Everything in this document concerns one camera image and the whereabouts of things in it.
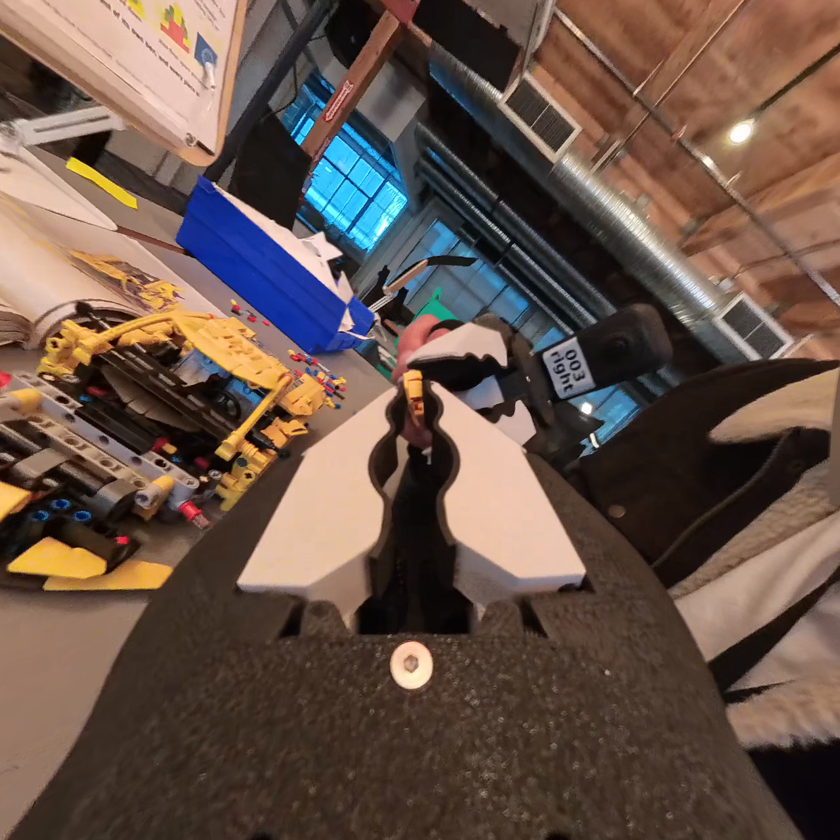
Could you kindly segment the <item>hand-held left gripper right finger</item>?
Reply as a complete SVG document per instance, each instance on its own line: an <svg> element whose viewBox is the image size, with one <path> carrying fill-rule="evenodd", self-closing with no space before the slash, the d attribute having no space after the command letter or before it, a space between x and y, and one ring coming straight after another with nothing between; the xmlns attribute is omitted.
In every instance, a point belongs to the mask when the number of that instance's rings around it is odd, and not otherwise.
<svg viewBox="0 0 840 840"><path fill-rule="evenodd" d="M453 455L438 508L455 547L455 588L485 608L580 587L584 563L522 446L440 384L429 393L435 443Z"/></svg>

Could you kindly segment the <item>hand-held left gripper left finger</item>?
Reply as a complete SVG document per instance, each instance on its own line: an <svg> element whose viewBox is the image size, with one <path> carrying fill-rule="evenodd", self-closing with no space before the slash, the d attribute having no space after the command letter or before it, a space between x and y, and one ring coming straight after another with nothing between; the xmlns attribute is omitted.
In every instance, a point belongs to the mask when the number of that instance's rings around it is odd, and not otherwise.
<svg viewBox="0 0 840 840"><path fill-rule="evenodd" d="M311 446L238 577L246 593L329 602L354 616L371 596L366 559L382 530L385 502L369 469L389 433L395 387Z"/></svg>

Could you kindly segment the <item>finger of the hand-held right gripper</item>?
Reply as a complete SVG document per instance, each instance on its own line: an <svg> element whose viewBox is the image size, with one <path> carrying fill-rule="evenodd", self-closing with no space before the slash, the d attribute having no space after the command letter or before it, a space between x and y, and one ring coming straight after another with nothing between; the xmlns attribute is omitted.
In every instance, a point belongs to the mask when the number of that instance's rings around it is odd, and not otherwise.
<svg viewBox="0 0 840 840"><path fill-rule="evenodd" d="M437 362L490 362L502 370L509 366L508 347L497 330L469 322L441 335L430 337L406 361L408 369Z"/></svg>
<svg viewBox="0 0 840 840"><path fill-rule="evenodd" d="M506 402L498 385L476 385L459 392L458 398L522 448L537 434L523 401Z"/></svg>

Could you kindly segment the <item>pile of small coloured pins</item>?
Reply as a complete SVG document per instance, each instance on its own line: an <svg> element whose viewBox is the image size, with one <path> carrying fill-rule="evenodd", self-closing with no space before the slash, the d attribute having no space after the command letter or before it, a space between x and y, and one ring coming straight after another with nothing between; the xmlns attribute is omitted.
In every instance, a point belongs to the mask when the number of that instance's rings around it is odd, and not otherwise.
<svg viewBox="0 0 840 840"><path fill-rule="evenodd" d="M243 307L236 299L230 300L230 312L238 318L244 318L248 324L261 323L267 328L274 327L270 321L257 315L251 309ZM289 349L286 353L289 362L296 365L296 376L301 377L302 373L305 373L315 379L326 392L329 404L332 407L339 408L340 404L346 399L347 381L342 376L333 374L316 357L303 350Z"/></svg>

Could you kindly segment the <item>wooden metal jointed arm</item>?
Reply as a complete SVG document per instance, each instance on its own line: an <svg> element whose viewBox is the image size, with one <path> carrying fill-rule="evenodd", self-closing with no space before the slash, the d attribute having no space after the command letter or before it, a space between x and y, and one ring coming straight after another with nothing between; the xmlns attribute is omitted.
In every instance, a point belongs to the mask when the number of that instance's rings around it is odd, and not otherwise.
<svg viewBox="0 0 840 840"><path fill-rule="evenodd" d="M451 255L432 255L426 257L407 267L399 275L386 282L382 288L382 295L380 299L377 299L372 303L365 303L365 306L372 312L382 310L386 305L397 298L398 293L402 289L422 275L427 269L436 268L438 266L469 267L473 266L476 262L477 257Z"/></svg>

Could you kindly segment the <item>person's right hand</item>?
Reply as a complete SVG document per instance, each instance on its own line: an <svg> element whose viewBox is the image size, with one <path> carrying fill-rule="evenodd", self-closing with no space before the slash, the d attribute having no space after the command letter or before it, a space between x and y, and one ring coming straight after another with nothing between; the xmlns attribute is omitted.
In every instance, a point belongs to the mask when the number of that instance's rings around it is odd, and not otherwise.
<svg viewBox="0 0 840 840"><path fill-rule="evenodd" d="M450 329L439 326L440 321L431 315L423 315L412 321L403 331L397 345L396 366L392 373L392 383L400 385L407 370L410 357L425 344L446 335ZM402 436L408 445L422 452L432 446L432 435L425 426L416 424L406 409Z"/></svg>

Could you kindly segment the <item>green plastic board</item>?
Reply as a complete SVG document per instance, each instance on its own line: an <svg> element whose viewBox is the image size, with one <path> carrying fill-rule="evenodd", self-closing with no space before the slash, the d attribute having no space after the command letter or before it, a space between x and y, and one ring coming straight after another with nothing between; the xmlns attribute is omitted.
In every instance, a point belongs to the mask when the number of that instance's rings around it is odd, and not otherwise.
<svg viewBox="0 0 840 840"><path fill-rule="evenodd" d="M456 326L463 324L464 321L445 306L442 296L443 288L436 287L431 297L418 310L412 322L416 322L422 317L430 316L435 318L438 322L454 322Z"/></svg>

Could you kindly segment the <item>large paned window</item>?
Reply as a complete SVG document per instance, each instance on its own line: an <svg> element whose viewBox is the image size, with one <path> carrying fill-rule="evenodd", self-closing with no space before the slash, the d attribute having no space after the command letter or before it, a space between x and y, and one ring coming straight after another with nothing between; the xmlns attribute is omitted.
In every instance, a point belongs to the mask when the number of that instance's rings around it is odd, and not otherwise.
<svg viewBox="0 0 840 840"><path fill-rule="evenodd" d="M380 243L408 204L390 143L353 112L315 165L297 215L359 256Z"/></svg>

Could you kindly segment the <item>yellow toy car model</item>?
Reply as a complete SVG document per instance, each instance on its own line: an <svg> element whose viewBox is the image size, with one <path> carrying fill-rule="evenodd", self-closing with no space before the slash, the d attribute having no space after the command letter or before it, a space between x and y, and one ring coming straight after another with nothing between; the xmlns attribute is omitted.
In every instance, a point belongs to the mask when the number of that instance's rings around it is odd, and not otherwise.
<svg viewBox="0 0 840 840"><path fill-rule="evenodd" d="M100 522L130 513L209 526L313 416L320 383L236 318L173 312L92 329L64 321L34 373L2 389L6 482L66 495Z"/></svg>

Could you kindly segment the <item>blue plastic bin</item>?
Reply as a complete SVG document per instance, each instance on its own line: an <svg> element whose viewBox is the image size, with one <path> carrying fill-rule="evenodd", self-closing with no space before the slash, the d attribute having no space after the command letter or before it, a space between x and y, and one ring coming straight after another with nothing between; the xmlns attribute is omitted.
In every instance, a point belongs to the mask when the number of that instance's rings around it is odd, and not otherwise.
<svg viewBox="0 0 840 840"><path fill-rule="evenodd" d="M271 264L264 266L268 237L240 216L213 189L213 182L200 175L186 206L176 242L212 271L232 291L255 307L279 331L302 350L318 355L356 349L361 342L334 337L326 350L316 344L327 333L298 320L300 315L290 300L268 276ZM375 315L353 292L351 314L358 324L373 327Z"/></svg>

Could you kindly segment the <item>yellow panel with black pins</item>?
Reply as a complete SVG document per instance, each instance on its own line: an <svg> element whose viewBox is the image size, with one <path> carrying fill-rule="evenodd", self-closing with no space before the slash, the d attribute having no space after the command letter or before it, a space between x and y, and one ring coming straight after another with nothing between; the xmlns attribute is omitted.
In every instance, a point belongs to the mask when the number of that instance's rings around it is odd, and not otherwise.
<svg viewBox="0 0 840 840"><path fill-rule="evenodd" d="M140 542L72 497L1 485L2 586L43 592L149 592L172 575L138 560Z"/></svg>

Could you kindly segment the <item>open instruction booklet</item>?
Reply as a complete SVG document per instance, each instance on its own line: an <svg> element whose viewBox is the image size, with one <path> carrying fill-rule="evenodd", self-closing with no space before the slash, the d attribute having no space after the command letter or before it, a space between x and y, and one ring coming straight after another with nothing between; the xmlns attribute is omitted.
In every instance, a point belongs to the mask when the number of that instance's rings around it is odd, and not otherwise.
<svg viewBox="0 0 840 840"><path fill-rule="evenodd" d="M96 329L173 312L224 317L139 240L2 197L2 346L41 348L67 320Z"/></svg>

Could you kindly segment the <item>yellow paper slip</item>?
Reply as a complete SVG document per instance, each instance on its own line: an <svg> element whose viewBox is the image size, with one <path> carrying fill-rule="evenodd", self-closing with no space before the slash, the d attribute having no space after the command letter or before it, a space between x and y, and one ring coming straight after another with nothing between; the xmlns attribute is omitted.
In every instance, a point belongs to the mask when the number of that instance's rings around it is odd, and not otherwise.
<svg viewBox="0 0 840 840"><path fill-rule="evenodd" d="M80 161L76 157L70 157L66 162L66 169L103 190L118 203L135 211L139 209L138 200L134 194L111 181L107 176L103 175L89 164Z"/></svg>

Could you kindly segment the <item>silver ventilation duct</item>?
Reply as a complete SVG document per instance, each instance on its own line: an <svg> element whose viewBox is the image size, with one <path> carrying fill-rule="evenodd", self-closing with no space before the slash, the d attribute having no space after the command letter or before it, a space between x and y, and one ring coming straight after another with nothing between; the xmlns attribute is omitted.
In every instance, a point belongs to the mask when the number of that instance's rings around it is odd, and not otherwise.
<svg viewBox="0 0 840 840"><path fill-rule="evenodd" d="M550 162L504 114L501 92L435 41L428 62L436 83L719 362L748 359L716 322L724 308L718 288L629 200L571 151Z"/></svg>

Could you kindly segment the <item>black metal post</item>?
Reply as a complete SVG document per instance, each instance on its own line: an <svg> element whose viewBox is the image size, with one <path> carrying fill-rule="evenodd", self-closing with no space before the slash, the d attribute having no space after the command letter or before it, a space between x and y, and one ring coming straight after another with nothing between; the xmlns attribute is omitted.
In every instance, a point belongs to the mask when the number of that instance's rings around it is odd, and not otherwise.
<svg viewBox="0 0 840 840"><path fill-rule="evenodd" d="M219 156L214 163L205 169L203 176L208 181L218 182L226 169L233 163L249 131L264 115L279 85L285 79L289 70L297 65L299 56L315 36L318 27L331 14L335 5L336 2L334 1L314 2L302 21L292 29L288 41L278 53L265 79L248 101L247 107L238 118L235 126L228 132Z"/></svg>

